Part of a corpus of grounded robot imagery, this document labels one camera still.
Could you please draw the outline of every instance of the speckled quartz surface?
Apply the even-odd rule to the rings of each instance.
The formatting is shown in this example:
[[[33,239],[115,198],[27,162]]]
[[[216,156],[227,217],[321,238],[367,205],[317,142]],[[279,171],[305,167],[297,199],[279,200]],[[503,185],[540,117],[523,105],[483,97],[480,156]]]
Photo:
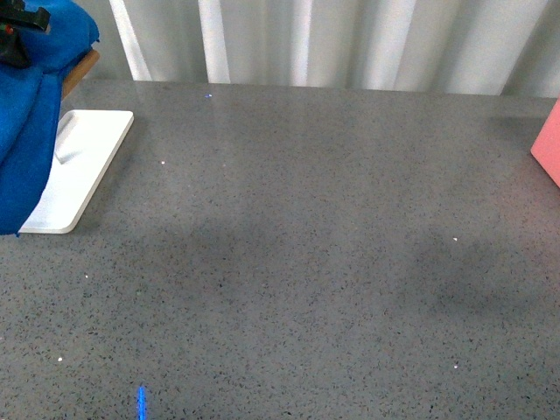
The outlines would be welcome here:
[[[0,237],[0,418],[560,418],[553,103],[84,81],[136,120]]]

